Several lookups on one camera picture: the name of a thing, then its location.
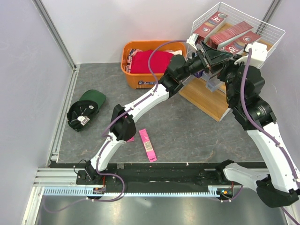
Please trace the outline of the dark red toothpaste box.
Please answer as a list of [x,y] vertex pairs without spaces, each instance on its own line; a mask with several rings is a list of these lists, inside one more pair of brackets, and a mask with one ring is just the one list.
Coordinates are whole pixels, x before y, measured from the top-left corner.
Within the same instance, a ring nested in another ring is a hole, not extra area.
[[248,31],[252,31],[253,28],[253,26],[245,21],[240,22],[224,31],[210,36],[207,45],[214,49],[220,50],[227,44],[246,34]]

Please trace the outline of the red 3D toothpaste box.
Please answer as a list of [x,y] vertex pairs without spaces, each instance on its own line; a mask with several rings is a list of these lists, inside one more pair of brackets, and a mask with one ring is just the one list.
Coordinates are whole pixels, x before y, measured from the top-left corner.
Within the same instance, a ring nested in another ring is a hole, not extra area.
[[254,42],[257,42],[261,39],[261,36],[249,31],[242,35],[241,37],[237,38],[236,40],[230,42],[226,46],[221,48],[221,51],[232,53],[233,55],[241,54],[243,52],[243,49],[245,45],[252,44]]
[[207,43],[209,37],[219,31],[226,22],[228,15],[219,11],[215,12],[207,20],[197,26],[193,33],[198,35],[195,45],[200,44],[201,41]]

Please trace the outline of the silver toothpaste box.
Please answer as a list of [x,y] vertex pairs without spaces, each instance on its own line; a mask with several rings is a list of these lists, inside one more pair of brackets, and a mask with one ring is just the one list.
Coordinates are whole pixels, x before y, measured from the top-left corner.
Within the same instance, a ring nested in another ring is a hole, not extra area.
[[213,77],[209,79],[206,83],[206,88],[211,92],[215,92],[218,90],[224,83],[220,81],[217,77]]

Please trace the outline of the pink toothpaste box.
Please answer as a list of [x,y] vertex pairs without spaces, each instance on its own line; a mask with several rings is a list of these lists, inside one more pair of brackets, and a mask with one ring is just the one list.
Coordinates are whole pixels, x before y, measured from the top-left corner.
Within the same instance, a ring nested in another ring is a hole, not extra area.
[[133,142],[135,140],[135,137],[133,136],[132,138],[130,138],[129,140],[127,140],[127,142]]

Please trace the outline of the pink toothpaste box angled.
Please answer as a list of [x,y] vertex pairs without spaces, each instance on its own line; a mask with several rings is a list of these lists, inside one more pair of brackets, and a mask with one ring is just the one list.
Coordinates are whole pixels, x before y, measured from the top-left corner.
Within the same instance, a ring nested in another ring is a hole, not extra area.
[[153,146],[151,144],[147,130],[146,129],[139,130],[139,134],[140,134],[142,143],[144,145],[148,160],[151,163],[157,161],[157,157],[156,157],[155,151],[153,149]]

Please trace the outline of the purple toothpaste box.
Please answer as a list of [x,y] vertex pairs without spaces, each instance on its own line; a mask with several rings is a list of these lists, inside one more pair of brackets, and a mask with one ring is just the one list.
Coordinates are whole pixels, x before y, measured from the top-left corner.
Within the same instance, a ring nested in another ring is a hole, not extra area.
[[194,76],[196,78],[200,78],[200,77],[202,77],[202,75],[203,75],[203,71],[199,71],[199,72],[197,72],[197,73],[194,74]]

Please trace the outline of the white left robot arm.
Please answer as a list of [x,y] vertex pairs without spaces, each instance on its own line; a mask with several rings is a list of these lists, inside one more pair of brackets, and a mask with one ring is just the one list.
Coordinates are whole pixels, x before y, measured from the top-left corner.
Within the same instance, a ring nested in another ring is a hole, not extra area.
[[209,72],[221,68],[233,55],[213,49],[204,42],[195,48],[196,54],[190,59],[183,55],[172,56],[164,75],[156,79],[155,86],[135,101],[116,105],[111,122],[103,133],[106,138],[98,153],[85,164],[87,180],[99,184],[116,150],[136,134],[135,123],[150,109],[177,94],[183,87],[182,81],[200,71]]

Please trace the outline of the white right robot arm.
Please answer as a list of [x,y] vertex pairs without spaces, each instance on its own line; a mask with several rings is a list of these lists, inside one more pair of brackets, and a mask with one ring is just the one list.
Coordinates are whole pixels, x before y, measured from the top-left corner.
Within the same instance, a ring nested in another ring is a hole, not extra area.
[[236,64],[241,55],[225,62],[217,76],[225,82],[226,101],[235,119],[255,142],[268,172],[254,172],[232,160],[216,167],[219,184],[237,182],[255,191],[270,208],[290,206],[299,200],[298,170],[281,138],[271,106],[259,94],[265,84],[260,69],[245,63]]

